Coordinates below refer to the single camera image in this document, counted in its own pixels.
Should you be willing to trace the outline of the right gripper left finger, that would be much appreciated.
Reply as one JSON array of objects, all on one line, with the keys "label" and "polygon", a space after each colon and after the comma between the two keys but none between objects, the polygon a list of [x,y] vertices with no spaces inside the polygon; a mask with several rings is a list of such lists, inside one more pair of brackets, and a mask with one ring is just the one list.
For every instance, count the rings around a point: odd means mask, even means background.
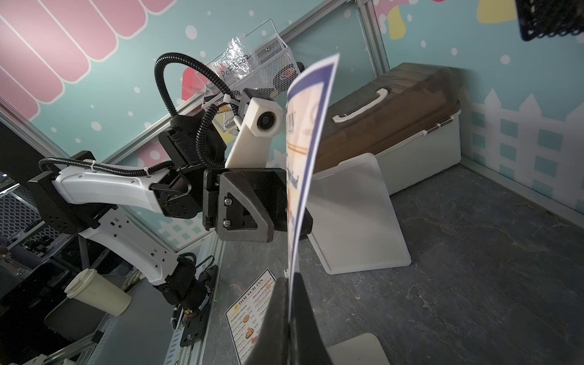
[{"label": "right gripper left finger", "polygon": [[245,364],[289,363],[288,304],[288,280],[278,278],[259,331],[258,341],[252,347]]}]

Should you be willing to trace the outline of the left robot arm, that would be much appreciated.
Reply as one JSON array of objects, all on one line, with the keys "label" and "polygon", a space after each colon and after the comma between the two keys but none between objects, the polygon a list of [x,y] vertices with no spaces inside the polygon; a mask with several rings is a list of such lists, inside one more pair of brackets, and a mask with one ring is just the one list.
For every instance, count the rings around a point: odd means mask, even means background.
[{"label": "left robot arm", "polygon": [[[232,147],[213,125],[217,103],[191,116],[178,113],[164,78],[165,68],[175,63],[197,71],[219,90],[239,129]],[[211,299],[211,287],[196,278],[196,257],[164,248],[131,223],[122,207],[181,219],[200,215],[204,228],[222,239],[271,242],[275,232],[288,231],[290,213],[287,174],[267,165],[284,112],[262,89],[234,94],[215,71],[182,53],[160,56],[154,74],[170,113],[170,128],[158,136],[167,161],[133,169],[100,164],[89,151],[44,158],[30,191],[52,228],[100,243],[136,267],[169,304],[198,313]]]}]

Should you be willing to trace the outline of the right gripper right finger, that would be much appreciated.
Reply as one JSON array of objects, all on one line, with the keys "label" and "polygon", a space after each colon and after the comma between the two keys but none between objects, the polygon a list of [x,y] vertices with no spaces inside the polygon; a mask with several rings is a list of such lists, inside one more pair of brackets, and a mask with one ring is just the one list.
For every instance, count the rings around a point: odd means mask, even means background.
[{"label": "right gripper right finger", "polygon": [[294,274],[290,306],[290,364],[332,365],[299,272]]}]

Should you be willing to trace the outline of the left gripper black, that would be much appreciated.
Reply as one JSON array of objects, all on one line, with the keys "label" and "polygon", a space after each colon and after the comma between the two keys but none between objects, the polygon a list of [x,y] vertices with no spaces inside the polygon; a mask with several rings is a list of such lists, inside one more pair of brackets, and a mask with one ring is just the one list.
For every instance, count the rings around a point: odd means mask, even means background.
[{"label": "left gripper black", "polygon": [[281,168],[208,169],[202,223],[223,241],[268,243],[287,231],[287,173]]}]

